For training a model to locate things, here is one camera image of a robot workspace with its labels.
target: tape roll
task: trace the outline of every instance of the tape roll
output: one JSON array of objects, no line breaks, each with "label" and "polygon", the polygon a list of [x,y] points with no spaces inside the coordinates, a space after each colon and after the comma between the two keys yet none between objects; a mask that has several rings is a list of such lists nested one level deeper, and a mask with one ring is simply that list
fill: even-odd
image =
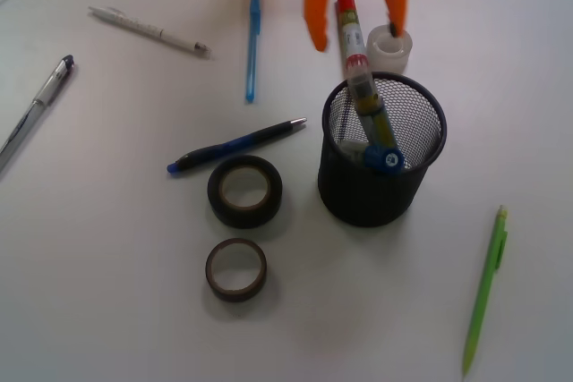
[{"label": "tape roll", "polygon": [[[261,271],[255,280],[240,290],[226,290],[217,284],[213,276],[213,259],[221,250],[233,244],[241,244],[250,247],[257,253],[259,260],[261,261]],[[227,239],[226,241],[221,242],[219,245],[213,248],[207,257],[207,263],[205,264],[205,276],[207,277],[207,283],[209,284],[211,290],[213,290],[213,293],[217,295],[219,299],[224,301],[249,300],[255,296],[265,284],[265,280],[267,279],[267,259],[265,258],[265,254],[262,252],[262,249],[256,243],[247,241],[245,239]]]},{"label": "tape roll", "polygon": [[[267,181],[267,192],[258,203],[241,207],[227,200],[223,194],[223,182],[234,170],[246,167],[262,174]],[[282,195],[283,183],[275,166],[255,156],[228,159],[213,171],[207,185],[207,196],[213,212],[223,224],[235,228],[254,228],[270,221],[277,214]]]}]

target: mesh cup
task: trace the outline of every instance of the mesh cup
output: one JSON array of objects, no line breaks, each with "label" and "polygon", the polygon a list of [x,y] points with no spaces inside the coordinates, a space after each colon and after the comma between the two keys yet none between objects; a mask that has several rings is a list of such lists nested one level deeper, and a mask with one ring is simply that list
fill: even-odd
[{"label": "mesh cup", "polygon": [[340,150],[342,140],[368,141],[344,81],[330,93],[322,111],[318,181],[329,211],[364,227],[385,225],[408,209],[447,135],[446,118],[430,91],[402,75],[375,72],[372,76],[404,155],[404,170],[393,175],[375,172],[357,165]]}]

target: black and blue pen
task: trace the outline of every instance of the black and blue pen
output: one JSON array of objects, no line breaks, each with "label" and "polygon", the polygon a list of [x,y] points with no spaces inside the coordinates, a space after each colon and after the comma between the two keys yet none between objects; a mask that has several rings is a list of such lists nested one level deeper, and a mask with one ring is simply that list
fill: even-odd
[{"label": "black and blue pen", "polygon": [[171,174],[178,174],[185,170],[189,170],[196,166],[202,165],[203,163],[207,163],[211,160],[228,156],[229,154],[233,154],[234,152],[240,151],[241,149],[247,149],[267,140],[276,138],[281,134],[292,131],[295,126],[305,122],[306,118],[286,121],[284,123],[259,130],[258,132],[247,134],[242,138],[231,140],[227,143],[221,143],[220,145],[213,145],[212,147],[196,149],[189,154],[185,154],[173,164],[167,166],[167,171]]}]

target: silver pen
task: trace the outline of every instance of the silver pen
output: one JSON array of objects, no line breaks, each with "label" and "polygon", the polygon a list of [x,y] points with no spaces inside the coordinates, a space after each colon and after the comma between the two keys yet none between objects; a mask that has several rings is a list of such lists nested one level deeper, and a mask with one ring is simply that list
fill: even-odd
[{"label": "silver pen", "polygon": [[73,57],[67,55],[62,59],[58,66],[54,69],[46,83],[42,86],[36,97],[32,100],[31,105],[28,107],[26,114],[18,122],[8,140],[0,149],[0,172],[10,161],[10,158],[26,138],[28,132],[34,127],[36,121],[50,106],[57,96],[58,90],[65,78],[69,76],[73,67]]}]

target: blue pen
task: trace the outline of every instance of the blue pen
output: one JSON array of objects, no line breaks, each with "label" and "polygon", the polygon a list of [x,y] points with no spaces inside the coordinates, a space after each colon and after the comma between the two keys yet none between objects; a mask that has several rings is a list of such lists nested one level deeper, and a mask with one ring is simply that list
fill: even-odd
[{"label": "blue pen", "polygon": [[212,147],[196,149],[189,154],[185,154],[173,164],[167,166],[167,171],[171,174],[178,174],[198,165],[202,165],[203,163],[207,163],[208,161],[228,156],[229,154],[233,154],[234,152],[241,149],[250,148],[267,140],[277,138],[282,134],[292,131],[296,125],[305,122],[306,118],[286,121],[284,123],[259,130],[258,132],[247,134],[242,138],[231,140],[227,143],[221,143],[220,145],[213,145]]},{"label": "blue pen", "polygon": [[261,0],[251,0],[249,9],[251,23],[249,25],[249,58],[247,60],[247,102],[254,100],[254,88],[257,76],[257,35],[261,34]]}]

